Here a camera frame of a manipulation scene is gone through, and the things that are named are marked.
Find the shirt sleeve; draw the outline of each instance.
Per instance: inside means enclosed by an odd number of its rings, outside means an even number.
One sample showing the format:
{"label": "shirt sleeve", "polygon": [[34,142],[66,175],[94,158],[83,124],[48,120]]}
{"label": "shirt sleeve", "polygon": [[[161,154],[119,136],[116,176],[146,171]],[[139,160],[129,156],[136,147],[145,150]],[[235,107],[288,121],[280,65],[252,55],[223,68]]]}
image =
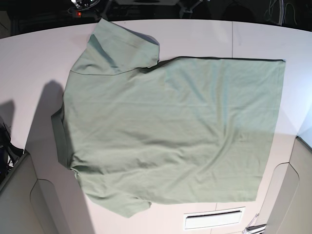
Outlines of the shirt sleeve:
{"label": "shirt sleeve", "polygon": [[84,75],[117,75],[157,65],[159,45],[140,35],[101,19],[72,71]]}

